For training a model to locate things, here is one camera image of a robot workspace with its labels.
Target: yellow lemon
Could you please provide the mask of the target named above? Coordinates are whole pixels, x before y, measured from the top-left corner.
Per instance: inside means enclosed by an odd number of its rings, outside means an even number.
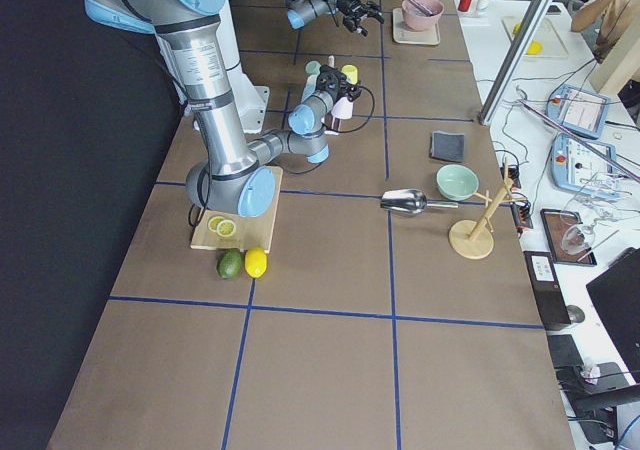
[[[542,51],[542,44],[540,42],[533,41],[531,45],[529,45],[529,49],[527,50],[527,55],[538,55]]]
[[[267,271],[267,253],[260,247],[247,250],[244,256],[244,269],[253,278],[260,278]]]
[[[236,223],[228,218],[222,219],[216,226],[216,233],[222,238],[229,238],[236,233]]]
[[[213,232],[216,233],[216,228],[218,228],[218,224],[224,220],[224,217],[222,215],[215,215],[213,217],[211,217],[209,219],[209,221],[207,222],[207,228]]]

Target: metal scoop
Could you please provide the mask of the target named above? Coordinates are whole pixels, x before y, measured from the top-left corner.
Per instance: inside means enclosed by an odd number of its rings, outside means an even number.
[[[415,188],[389,190],[384,192],[380,200],[380,208],[403,215],[417,215],[428,207],[458,208],[458,203],[427,200],[426,195]]]

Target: white cup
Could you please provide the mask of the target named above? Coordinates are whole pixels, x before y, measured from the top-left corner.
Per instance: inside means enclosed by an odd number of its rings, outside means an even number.
[[[487,10],[491,0],[478,0],[476,2],[476,13],[482,14]]]

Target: white desk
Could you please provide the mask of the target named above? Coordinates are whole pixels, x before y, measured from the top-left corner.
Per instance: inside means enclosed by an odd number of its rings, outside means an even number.
[[[510,39],[504,29],[502,19],[507,16],[524,16],[528,5],[529,2],[525,1],[493,1],[486,15],[482,18],[461,18],[467,49],[474,65],[474,74],[483,101],[491,89],[492,81],[495,79],[510,46]],[[521,95],[516,92],[516,87],[519,86],[527,93],[529,100],[546,102],[551,92],[566,79],[566,76],[562,78],[554,77],[572,72],[593,58],[582,36],[571,33],[571,17],[564,8],[562,8],[561,14],[547,15],[547,18],[564,43],[568,57],[525,57],[520,63],[515,73],[514,81],[512,81],[505,93],[503,101],[514,101],[521,98]],[[567,83],[593,90],[593,87],[588,82],[588,76],[593,71],[594,66],[595,62],[587,65],[573,75]],[[519,78],[542,77],[550,78],[545,80],[517,80]],[[544,108],[543,103],[536,104],[536,106],[540,109]],[[539,210],[541,208],[562,209],[573,195],[571,192],[560,190],[554,185],[549,168],[546,168],[543,174],[547,153],[555,136],[555,131],[546,128],[539,119],[522,107],[516,107],[511,111],[508,116],[508,124],[505,127],[505,118],[508,112],[508,105],[501,105],[497,110],[491,122],[491,136],[495,142],[499,142],[495,144],[496,148],[503,148],[502,146],[504,145],[506,149],[514,152],[521,162],[525,160],[524,147],[505,136],[503,129],[506,134],[526,146],[528,163],[521,166],[520,180],[522,193],[532,201],[535,198],[536,186],[542,175],[532,214],[534,229],[526,231],[520,243],[523,250],[548,251]],[[611,106],[607,120],[633,124],[620,103]],[[601,141],[614,144],[619,153],[632,160],[638,161],[640,157],[640,132],[637,130],[607,125]],[[497,153],[497,155],[499,155],[500,159],[502,158],[501,153]],[[637,167],[626,161],[621,160],[621,163],[635,171],[638,170]],[[625,183],[624,189],[633,192],[633,195],[629,199],[620,202],[619,206],[640,210],[640,186],[633,182],[628,182]],[[588,223],[593,221],[595,217],[592,210],[575,202],[567,209],[578,211],[582,220]],[[611,260],[623,249],[629,246],[640,247],[640,217],[615,223],[605,222],[604,224],[599,224],[595,229],[596,244],[618,228],[623,231],[595,250],[598,261],[597,266],[556,265],[555,269],[566,304],[577,305],[586,315],[585,322],[559,333],[571,333],[573,335],[585,364],[615,362],[623,371],[626,371],[628,369],[613,346],[586,290],[586,284],[605,271]],[[627,380],[629,383],[635,383],[631,376],[628,376]],[[571,427],[576,447],[578,449],[587,449],[589,444],[579,425],[574,423]],[[602,444],[596,447],[605,449],[611,448],[611,445]]]

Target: tan shirt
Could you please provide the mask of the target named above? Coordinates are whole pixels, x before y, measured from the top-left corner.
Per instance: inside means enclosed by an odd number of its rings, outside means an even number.
[[[640,18],[640,0],[614,0],[604,11],[600,34],[596,39],[595,54],[604,59],[634,19]],[[640,70],[633,75],[640,81]]]

